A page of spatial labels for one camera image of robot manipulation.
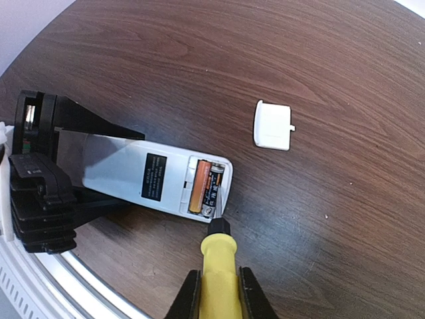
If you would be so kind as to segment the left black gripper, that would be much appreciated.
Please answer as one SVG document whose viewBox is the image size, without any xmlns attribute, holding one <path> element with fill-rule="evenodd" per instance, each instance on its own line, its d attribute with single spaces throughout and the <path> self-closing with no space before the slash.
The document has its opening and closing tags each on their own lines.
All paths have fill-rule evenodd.
<svg viewBox="0 0 425 319">
<path fill-rule="evenodd" d="M 13 132 L 13 153 L 40 153 L 56 160 L 54 125 L 64 130 L 131 140 L 145 135 L 113 124 L 66 96 L 22 90 L 18 96 Z M 62 199 L 70 210 L 64 231 L 91 222 L 131 205 L 130 202 L 85 187 L 62 188 Z"/>
</svg>

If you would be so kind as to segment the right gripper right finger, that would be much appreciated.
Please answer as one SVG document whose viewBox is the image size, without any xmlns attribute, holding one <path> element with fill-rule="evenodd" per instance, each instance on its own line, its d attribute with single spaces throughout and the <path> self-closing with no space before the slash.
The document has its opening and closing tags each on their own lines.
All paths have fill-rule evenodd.
<svg viewBox="0 0 425 319">
<path fill-rule="evenodd" d="M 278 319 L 251 268 L 240 267 L 238 281 L 243 318 Z"/>
</svg>

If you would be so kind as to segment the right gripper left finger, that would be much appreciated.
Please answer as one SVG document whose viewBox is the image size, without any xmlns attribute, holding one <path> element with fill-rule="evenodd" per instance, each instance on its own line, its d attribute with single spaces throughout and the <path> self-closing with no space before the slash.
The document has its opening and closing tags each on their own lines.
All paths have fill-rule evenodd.
<svg viewBox="0 0 425 319">
<path fill-rule="evenodd" d="M 164 319 L 198 319 L 201 271 L 190 270 Z"/>
</svg>

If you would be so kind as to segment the yellow handled screwdriver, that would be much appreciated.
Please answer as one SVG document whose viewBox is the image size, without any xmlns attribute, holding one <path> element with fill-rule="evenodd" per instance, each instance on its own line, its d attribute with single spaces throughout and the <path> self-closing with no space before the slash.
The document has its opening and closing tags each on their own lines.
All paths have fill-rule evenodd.
<svg viewBox="0 0 425 319">
<path fill-rule="evenodd" d="M 230 234 L 230 223 L 222 214 L 222 190 L 218 188 L 215 213 L 201 243 L 200 318 L 242 318 L 235 260 L 237 244 Z"/>
</svg>

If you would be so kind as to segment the white remote control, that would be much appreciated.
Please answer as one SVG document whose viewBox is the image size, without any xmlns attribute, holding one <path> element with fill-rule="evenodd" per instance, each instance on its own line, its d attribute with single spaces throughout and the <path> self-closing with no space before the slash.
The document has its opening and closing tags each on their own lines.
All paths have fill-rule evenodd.
<svg viewBox="0 0 425 319">
<path fill-rule="evenodd" d="M 189 211 L 201 160 L 225 167 L 220 186 L 224 209 L 233 175 L 228 159 L 144 140 L 88 135 L 82 183 L 88 189 L 131 203 L 208 223 L 213 216 Z"/>
</svg>

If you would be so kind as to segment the orange battery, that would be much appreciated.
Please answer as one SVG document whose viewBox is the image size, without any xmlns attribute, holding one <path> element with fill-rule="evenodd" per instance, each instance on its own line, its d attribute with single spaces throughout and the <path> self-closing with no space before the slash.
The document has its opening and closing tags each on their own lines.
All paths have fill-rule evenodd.
<svg viewBox="0 0 425 319">
<path fill-rule="evenodd" d="M 211 166 L 212 163 L 209 161 L 201 160 L 198 162 L 195 180 L 193 184 L 193 190 L 189 203 L 189 211 L 191 213 L 201 212 Z"/>
</svg>

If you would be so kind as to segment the white battery cover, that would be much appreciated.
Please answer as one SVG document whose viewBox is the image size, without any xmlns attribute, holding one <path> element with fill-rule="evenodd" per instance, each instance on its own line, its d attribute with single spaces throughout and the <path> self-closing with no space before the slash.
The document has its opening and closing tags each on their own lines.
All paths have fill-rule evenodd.
<svg viewBox="0 0 425 319">
<path fill-rule="evenodd" d="M 253 138 L 259 148 L 288 151 L 292 125 L 292 109 L 289 106 L 265 103 L 259 100 L 254 115 Z"/>
</svg>

